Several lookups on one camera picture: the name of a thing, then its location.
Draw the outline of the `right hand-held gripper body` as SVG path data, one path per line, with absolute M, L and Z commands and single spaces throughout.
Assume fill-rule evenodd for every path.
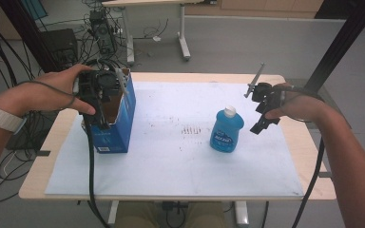
M 257 103 L 256 111 L 262 115 L 268 115 L 270 112 L 282 112 L 281 106 L 284 102 L 283 90 L 269 83 L 260 82 L 259 78 L 265 68 L 265 63 L 261 63 L 259 70 L 250 83 L 247 84 L 247 90 L 243 96 L 250 98 L 252 102 Z

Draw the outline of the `black equipment box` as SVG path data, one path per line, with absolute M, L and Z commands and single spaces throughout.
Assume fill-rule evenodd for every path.
M 78 44 L 71 28 L 42 31 L 41 35 L 54 61 L 60 67 L 77 63 Z

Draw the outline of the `teal panel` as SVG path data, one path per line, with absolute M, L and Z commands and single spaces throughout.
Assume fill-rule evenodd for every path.
M 48 15 L 41 0 L 21 0 L 21 2 L 34 20 L 44 18 Z

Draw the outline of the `white table leg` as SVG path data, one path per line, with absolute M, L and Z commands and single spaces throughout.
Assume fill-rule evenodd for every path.
M 239 228 L 249 228 L 249 217 L 247 204 L 245 201 L 235 201 L 234 202 L 235 209 L 235 221 Z
M 119 202 L 117 200 L 114 200 L 111 202 L 108 219 L 107 219 L 108 224 L 113 224 L 115 222 L 116 214 L 118 211 L 118 206 L 119 206 Z

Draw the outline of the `blue cardboard box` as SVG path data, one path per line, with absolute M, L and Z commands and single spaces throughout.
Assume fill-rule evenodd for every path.
M 134 119 L 136 97 L 133 80 L 129 71 L 127 83 L 128 93 L 114 96 L 109 102 L 102 102 L 104 115 L 109 129 L 99 129 L 87 123 L 87 133 L 91 135 L 92 143 L 99 153 L 126 153 L 128 151 L 131 129 Z

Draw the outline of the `white table mat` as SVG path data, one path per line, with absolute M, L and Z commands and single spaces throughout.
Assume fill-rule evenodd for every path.
M 299 199 L 303 190 L 279 125 L 259 134 L 256 103 L 244 84 L 137 82 L 125 153 L 97 154 L 88 175 L 88 142 L 75 118 L 45 190 L 48 195 L 160 199 Z M 218 111 L 232 105 L 244 119 L 231 153 L 214 150 Z

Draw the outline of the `black metal post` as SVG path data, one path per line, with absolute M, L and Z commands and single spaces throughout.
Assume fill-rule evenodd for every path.
M 365 0 L 361 0 L 339 30 L 305 88 L 318 92 L 330 77 L 336 66 L 365 28 Z
M 25 42 L 29 51 L 44 72 L 60 71 L 52 57 L 34 19 L 29 15 L 21 0 L 0 0 L 0 8 Z

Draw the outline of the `person's right hand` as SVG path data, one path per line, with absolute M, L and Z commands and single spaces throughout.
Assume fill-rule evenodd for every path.
M 282 92 L 279 106 L 265 114 L 266 119 L 287 116 L 293 119 L 317 123 L 330 107 L 323 101 L 295 90 L 293 85 L 275 85 L 274 89 Z

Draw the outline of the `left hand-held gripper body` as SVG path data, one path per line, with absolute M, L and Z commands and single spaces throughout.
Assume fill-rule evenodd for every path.
M 127 69 L 85 70 L 75 80 L 75 95 L 90 104 L 109 102 L 114 96 L 128 93 L 128 81 Z

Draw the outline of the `wooden cabinet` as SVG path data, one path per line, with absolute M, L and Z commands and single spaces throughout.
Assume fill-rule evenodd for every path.
M 324 0 L 213 0 L 188 4 L 187 15 L 314 18 Z

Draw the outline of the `white desk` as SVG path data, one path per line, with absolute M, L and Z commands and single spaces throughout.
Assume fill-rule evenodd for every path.
M 125 33 L 125 48 L 126 48 L 126 61 L 129 65 L 133 66 L 135 63 L 135 51 L 133 35 L 130 32 L 130 26 L 128 22 L 128 7 L 141 7 L 150 5 L 176 5 L 179 7 L 178 12 L 180 15 L 179 31 L 177 32 L 177 38 L 182 50 L 182 57 L 185 61 L 189 61 L 191 54 L 189 47 L 185 39 L 185 5 L 186 4 L 198 4 L 203 0 L 110 0 L 105 1 L 102 5 L 105 8 L 118 8 L 121 11 L 123 18 Z

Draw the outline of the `black computer tower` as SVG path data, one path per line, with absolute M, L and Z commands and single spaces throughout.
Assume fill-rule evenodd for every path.
M 89 15 L 89 22 L 100 53 L 103 55 L 113 54 L 115 52 L 114 38 L 106 19 L 106 11 L 104 9 L 92 10 Z

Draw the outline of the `blue bottle with white cap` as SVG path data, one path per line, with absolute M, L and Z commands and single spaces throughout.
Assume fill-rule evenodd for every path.
M 220 152 L 231 153 L 235 150 L 240 130 L 244 127 L 243 118 L 232 105 L 217 113 L 210 135 L 210 146 Z

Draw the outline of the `person's left hand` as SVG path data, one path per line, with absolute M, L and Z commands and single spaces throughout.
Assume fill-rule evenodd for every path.
M 18 117 L 31 110 L 59 110 L 72 108 L 92 115 L 95 109 L 73 97 L 73 84 L 82 71 L 89 66 L 75 65 L 60 72 L 44 74 L 34 81 L 22 83 L 0 94 L 0 109 Z

